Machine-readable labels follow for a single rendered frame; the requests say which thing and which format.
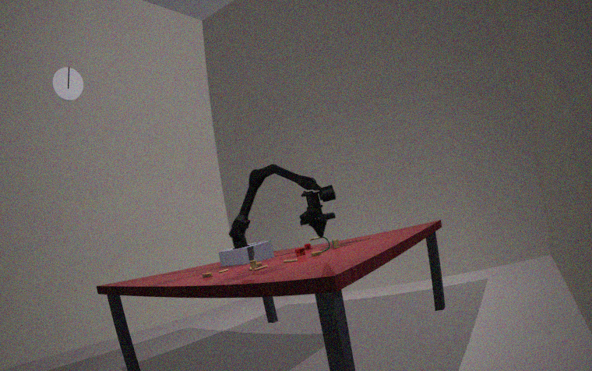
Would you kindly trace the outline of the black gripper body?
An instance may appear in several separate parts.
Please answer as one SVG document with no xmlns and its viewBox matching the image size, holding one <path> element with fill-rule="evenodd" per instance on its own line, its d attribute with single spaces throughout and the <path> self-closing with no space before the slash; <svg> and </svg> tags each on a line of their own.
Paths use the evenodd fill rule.
<svg viewBox="0 0 592 371">
<path fill-rule="evenodd" d="M 306 224 L 317 224 L 317 223 L 321 223 L 327 220 L 331 220 L 335 218 L 334 213 L 330 213 L 330 214 L 322 214 L 322 205 L 320 205 L 320 203 L 316 203 L 316 204 L 312 204 L 312 205 L 308 205 L 308 208 L 311 209 L 311 207 L 315 208 L 318 217 L 313 217 L 309 222 L 302 222 L 300 221 L 301 226 L 302 225 L 306 225 Z"/>
</svg>

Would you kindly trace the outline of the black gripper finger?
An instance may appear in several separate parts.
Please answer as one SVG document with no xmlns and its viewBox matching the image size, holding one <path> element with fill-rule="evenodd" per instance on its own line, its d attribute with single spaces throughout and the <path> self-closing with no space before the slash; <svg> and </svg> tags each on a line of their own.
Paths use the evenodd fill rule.
<svg viewBox="0 0 592 371">
<path fill-rule="evenodd" d="M 316 233 L 317 233 L 317 234 L 318 234 L 318 236 L 320 237 L 320 234 L 319 234 L 319 228 L 318 228 L 318 226 L 316 226 L 315 224 L 310 224 L 309 226 L 311 226 L 312 228 L 314 228 L 314 229 L 315 229 L 315 231 L 316 231 Z"/>
<path fill-rule="evenodd" d="M 326 228 L 326 223 L 327 223 L 327 222 L 328 222 L 328 221 L 324 221 L 324 222 L 321 222 L 321 223 L 317 223 L 317 224 L 315 224 L 315 225 L 316 225 L 316 226 L 318 226 L 318 228 L 319 228 L 319 234 L 320 234 L 321 238 L 322 238 L 322 236 L 323 236 L 323 233 L 324 233 L 324 231 L 325 231 L 325 228 Z"/>
</svg>

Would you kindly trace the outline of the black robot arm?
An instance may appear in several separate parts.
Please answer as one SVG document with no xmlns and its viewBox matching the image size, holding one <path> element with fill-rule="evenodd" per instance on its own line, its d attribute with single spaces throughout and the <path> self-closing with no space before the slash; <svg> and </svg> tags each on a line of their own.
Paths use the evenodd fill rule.
<svg viewBox="0 0 592 371">
<path fill-rule="evenodd" d="M 319 192 L 316 193 L 314 193 L 313 191 L 304 191 L 302 193 L 301 196 L 306 196 L 308 205 L 320 203 L 319 198 L 323 200 L 323 202 L 336 199 L 336 194 L 333 190 L 332 185 L 328 185 L 326 187 L 321 188 L 318 184 L 316 184 L 316 180 L 314 178 L 295 174 L 291 171 L 277 166 L 276 164 L 271 164 L 267 167 L 260 168 L 259 170 L 254 169 L 250 174 L 249 188 L 245 196 L 245 200 L 242 204 L 238 216 L 235 218 L 231 226 L 231 230 L 229 233 L 230 237 L 233 238 L 233 249 L 245 248 L 247 246 L 250 246 L 248 245 L 245 237 L 245 230 L 246 228 L 248 228 L 248 225 L 250 223 L 250 220 L 248 220 L 248 214 L 252 208 L 257 189 L 262 185 L 264 179 L 272 175 L 273 173 L 290 179 L 293 182 L 296 182 L 304 189 L 319 190 Z M 318 214 L 315 208 L 313 207 L 311 207 L 311 209 L 307 207 L 307 210 L 300 216 L 301 221 L 303 223 L 309 222 L 313 217 L 318 217 Z"/>
</svg>

